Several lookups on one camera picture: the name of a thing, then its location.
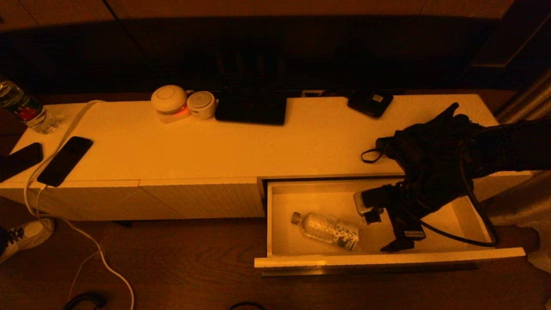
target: white sneaker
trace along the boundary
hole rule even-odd
[[[42,223],[40,221],[28,222],[8,230],[8,247],[0,255],[0,264],[17,252],[33,248],[48,240],[56,228],[56,223],[51,218],[43,218]]]

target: dark wall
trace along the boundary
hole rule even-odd
[[[551,67],[551,1],[517,0],[477,53],[461,83],[524,89]]]
[[[167,83],[210,90],[236,84],[472,87],[468,64],[499,21],[415,16],[122,23],[135,41],[116,22],[2,33],[0,70],[35,94],[153,91]],[[476,78],[476,87],[484,87]]]

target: gray fabric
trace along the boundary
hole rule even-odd
[[[551,216],[551,171],[494,197],[486,209],[493,224],[504,226],[542,220]]]
[[[508,102],[498,111],[496,117],[502,124],[543,117],[549,111],[549,98],[551,98],[551,70],[547,70],[525,92]]]

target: wooden floor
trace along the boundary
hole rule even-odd
[[[32,217],[24,206],[6,201],[0,225],[20,225]],[[543,309],[551,297],[551,275],[525,258],[479,265],[478,270],[413,274],[368,274],[262,278],[253,268],[266,252],[263,218],[135,222],[80,222],[98,239],[111,266],[136,293],[136,309],[219,309],[255,301],[267,309]],[[80,263],[96,251],[78,234],[57,233],[34,249],[0,265],[0,309],[61,309]],[[503,247],[537,248],[529,228],[499,227]],[[105,309],[129,309],[129,293],[103,267],[89,261],[76,293],[95,291]]]

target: water bottle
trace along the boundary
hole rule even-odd
[[[12,81],[0,81],[0,106],[39,133],[47,134],[58,127],[56,117]]]
[[[298,225],[307,237],[350,251],[356,247],[360,237],[358,226],[315,213],[303,217],[294,212],[291,223]]]

